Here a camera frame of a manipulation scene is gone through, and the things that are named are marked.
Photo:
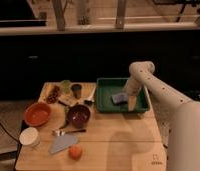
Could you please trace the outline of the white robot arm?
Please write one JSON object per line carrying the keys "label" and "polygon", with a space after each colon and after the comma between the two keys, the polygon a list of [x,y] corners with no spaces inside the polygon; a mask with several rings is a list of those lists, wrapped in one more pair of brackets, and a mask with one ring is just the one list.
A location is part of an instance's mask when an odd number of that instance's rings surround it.
{"label": "white robot arm", "polygon": [[200,171],[200,101],[193,100],[153,75],[151,61],[133,62],[123,90],[137,95],[145,86],[172,114],[166,171]]}

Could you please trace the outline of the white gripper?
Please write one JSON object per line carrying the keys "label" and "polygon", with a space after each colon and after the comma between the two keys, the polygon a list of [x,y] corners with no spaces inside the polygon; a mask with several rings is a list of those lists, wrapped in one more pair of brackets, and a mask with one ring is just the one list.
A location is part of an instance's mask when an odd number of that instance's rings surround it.
{"label": "white gripper", "polygon": [[130,96],[128,98],[128,110],[129,111],[133,111],[135,106],[136,106],[136,101],[137,98],[135,96],[137,96],[141,90],[142,85],[133,77],[130,77],[124,87],[123,87],[123,91]]}

